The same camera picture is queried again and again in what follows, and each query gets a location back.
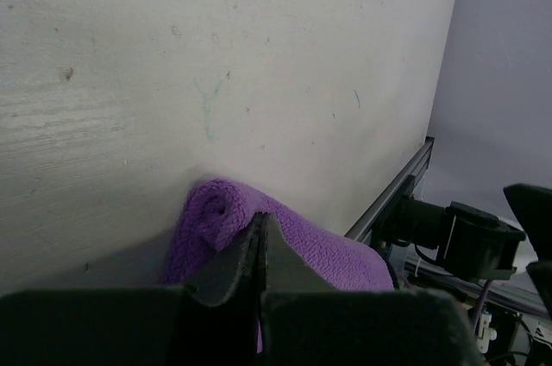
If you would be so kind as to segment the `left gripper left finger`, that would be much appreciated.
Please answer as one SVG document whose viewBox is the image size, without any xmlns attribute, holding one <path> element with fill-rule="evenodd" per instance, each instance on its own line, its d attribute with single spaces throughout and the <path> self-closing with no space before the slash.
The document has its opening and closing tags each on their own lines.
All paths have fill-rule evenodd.
<svg viewBox="0 0 552 366">
<path fill-rule="evenodd" d="M 1 299 L 3 365 L 253 365 L 254 216 L 187 281 L 163 287 L 28 290 Z"/>
</svg>

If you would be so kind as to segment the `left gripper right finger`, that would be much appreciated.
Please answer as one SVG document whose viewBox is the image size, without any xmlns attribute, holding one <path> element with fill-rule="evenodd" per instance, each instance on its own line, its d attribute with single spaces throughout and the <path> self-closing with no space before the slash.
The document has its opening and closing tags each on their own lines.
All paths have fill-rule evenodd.
<svg viewBox="0 0 552 366">
<path fill-rule="evenodd" d="M 340 291 L 308 267 L 279 221 L 260 226 L 266 365 L 479 365 L 465 311 L 433 290 Z"/>
</svg>

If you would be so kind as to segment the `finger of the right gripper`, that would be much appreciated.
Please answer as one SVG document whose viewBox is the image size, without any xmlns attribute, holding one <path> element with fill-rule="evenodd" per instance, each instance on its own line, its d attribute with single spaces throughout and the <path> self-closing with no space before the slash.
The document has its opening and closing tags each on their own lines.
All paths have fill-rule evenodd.
<svg viewBox="0 0 552 366">
<path fill-rule="evenodd" d="M 551 190 L 519 183 L 503 191 L 536 253 L 536 260 L 527 265 L 526 272 L 551 314 Z"/>
</svg>

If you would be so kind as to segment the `purple grey towel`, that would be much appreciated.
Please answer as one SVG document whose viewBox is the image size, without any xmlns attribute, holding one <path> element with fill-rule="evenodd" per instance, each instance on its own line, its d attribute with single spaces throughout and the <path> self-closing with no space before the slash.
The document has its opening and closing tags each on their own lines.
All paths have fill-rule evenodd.
<svg viewBox="0 0 552 366">
<path fill-rule="evenodd" d="M 271 213 L 303 261 L 341 291 L 392 291 L 394 279 L 378 253 L 314 224 L 251 186 L 211 180 L 193 188 L 173 239 L 165 283 L 196 273 L 245 229 L 254 214 Z"/>
</svg>

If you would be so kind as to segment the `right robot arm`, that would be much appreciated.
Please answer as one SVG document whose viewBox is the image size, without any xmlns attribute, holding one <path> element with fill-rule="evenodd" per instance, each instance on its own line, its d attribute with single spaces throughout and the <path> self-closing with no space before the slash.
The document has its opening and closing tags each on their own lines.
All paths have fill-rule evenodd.
<svg viewBox="0 0 552 366">
<path fill-rule="evenodd" d="M 394 245 L 435 249 L 427 262 L 468 282 L 507 281 L 522 242 L 532 246 L 536 260 L 528 273 L 542 302 L 551 310 L 551 190 L 528 184 L 503 189 L 519 224 L 462 203 L 447 207 L 401 198 L 384 223 L 383 240 Z"/>
</svg>

